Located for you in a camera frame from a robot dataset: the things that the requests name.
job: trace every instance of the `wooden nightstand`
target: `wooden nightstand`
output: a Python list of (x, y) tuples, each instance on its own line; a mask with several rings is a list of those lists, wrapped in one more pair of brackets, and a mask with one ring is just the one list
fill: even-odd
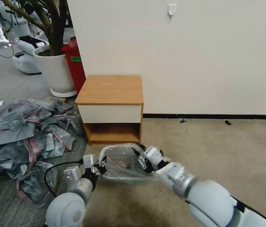
[(88, 76), (75, 102), (89, 145), (141, 142), (141, 76)]

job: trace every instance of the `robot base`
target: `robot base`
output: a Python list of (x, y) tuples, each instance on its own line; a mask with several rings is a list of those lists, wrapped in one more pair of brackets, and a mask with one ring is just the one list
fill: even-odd
[(40, 74), (41, 70), (37, 67), (32, 55), (23, 51), (17, 52), (12, 57), (14, 66), (25, 74)]
[(52, 95), (54, 95), (55, 97), (59, 97), (59, 98), (67, 98), (67, 97), (77, 95), (77, 92), (75, 90), (68, 92), (68, 93), (58, 93), (58, 92), (53, 91), (51, 88), (50, 90), (51, 90)]

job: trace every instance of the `beige carpet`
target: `beige carpet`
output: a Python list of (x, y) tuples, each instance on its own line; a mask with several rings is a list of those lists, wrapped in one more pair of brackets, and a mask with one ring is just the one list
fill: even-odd
[[(266, 120), (144, 119), (142, 142), (162, 148), (200, 179), (211, 179), (266, 216)], [(97, 156), (104, 146), (88, 146)], [(127, 185), (100, 180), (85, 227), (201, 226), (188, 205), (161, 182)]]

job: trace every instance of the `nightstand drawer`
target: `nightstand drawer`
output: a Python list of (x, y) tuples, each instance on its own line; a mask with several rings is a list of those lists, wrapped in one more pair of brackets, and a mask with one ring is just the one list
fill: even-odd
[(84, 123), (140, 123), (141, 105), (77, 105)]

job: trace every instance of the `wooden tabletop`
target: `wooden tabletop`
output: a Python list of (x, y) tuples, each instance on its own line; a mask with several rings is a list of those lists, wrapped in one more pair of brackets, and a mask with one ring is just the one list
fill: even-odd
[(76, 100), (78, 105), (141, 105), (140, 75), (88, 76)]

